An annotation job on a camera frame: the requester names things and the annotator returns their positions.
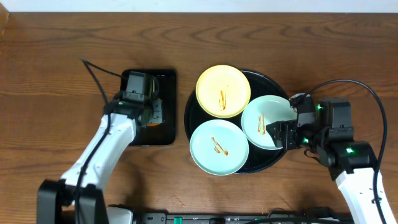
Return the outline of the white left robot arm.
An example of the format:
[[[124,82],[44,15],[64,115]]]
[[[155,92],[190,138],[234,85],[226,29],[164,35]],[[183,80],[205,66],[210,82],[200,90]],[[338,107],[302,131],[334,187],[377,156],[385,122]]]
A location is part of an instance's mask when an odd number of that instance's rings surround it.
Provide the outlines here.
[[[140,128],[162,122],[162,102],[113,100],[79,159],[58,181],[45,180],[37,194],[37,223],[133,223],[128,208],[108,207],[103,192],[124,150]]]

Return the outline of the black rectangular tray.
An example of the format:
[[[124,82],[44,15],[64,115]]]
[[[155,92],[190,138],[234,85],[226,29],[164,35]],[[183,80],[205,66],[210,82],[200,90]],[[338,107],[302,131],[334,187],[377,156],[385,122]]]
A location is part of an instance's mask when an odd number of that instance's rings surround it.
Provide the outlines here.
[[[139,102],[124,97],[130,72],[141,72],[155,76],[159,81],[159,95],[162,100],[163,123],[157,126],[139,126],[137,117],[145,105],[153,100]],[[175,140],[177,108],[177,75],[173,69],[127,69],[122,73],[121,87],[115,98],[119,104],[115,113],[126,114],[136,124],[136,135],[130,143],[132,146],[169,145]]]

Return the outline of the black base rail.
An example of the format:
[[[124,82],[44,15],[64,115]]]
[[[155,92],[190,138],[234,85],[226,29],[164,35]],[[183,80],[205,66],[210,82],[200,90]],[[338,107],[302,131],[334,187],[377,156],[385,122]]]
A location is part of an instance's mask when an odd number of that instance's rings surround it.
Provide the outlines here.
[[[240,224],[259,221],[260,223],[306,223],[313,219],[315,223],[353,223],[347,215],[337,215],[330,210],[317,210],[314,213],[296,215],[292,212],[273,209],[269,214],[189,214],[151,211],[142,213],[121,205],[110,205],[106,209],[110,223],[130,224]]]

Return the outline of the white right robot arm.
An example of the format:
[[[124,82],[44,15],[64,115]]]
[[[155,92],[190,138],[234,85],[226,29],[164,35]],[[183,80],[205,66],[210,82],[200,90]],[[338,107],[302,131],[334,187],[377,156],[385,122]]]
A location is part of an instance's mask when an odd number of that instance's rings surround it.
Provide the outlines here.
[[[297,117],[266,126],[276,147],[304,148],[328,168],[355,223],[395,223],[371,145],[354,140],[351,105],[343,98],[308,96],[294,106]]]

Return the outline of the mint green plate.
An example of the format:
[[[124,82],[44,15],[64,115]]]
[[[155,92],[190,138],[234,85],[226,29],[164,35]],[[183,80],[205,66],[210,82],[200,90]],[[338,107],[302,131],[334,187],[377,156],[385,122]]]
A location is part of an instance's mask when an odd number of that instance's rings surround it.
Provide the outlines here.
[[[278,150],[266,127],[276,121],[296,119],[297,113],[285,98],[264,95],[252,100],[244,109],[241,127],[247,139],[255,146],[265,150]]]
[[[237,125],[213,119],[194,130],[190,138],[190,153],[203,171],[212,175],[230,175],[246,163],[249,143]]]

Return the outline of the mint green plate front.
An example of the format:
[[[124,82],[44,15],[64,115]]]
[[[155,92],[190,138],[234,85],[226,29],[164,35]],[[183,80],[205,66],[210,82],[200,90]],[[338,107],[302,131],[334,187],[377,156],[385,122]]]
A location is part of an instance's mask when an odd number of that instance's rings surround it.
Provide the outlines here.
[[[246,163],[249,143],[237,125],[213,119],[194,130],[190,138],[190,153],[203,171],[212,175],[230,175]]]

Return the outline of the yellow plate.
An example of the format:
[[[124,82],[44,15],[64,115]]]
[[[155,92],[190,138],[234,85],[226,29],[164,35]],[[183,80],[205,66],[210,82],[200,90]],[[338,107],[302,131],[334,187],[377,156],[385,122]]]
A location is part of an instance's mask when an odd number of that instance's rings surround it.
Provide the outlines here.
[[[230,65],[215,65],[206,69],[195,87],[201,108],[216,118],[231,118],[240,114],[251,98],[248,78]]]

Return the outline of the orange green scrub sponge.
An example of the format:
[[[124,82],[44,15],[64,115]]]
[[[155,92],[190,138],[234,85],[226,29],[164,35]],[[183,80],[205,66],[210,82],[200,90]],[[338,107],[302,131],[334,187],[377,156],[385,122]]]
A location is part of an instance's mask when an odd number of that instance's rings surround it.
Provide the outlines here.
[[[152,117],[147,126],[157,126],[163,123],[162,100],[160,98],[152,102]]]

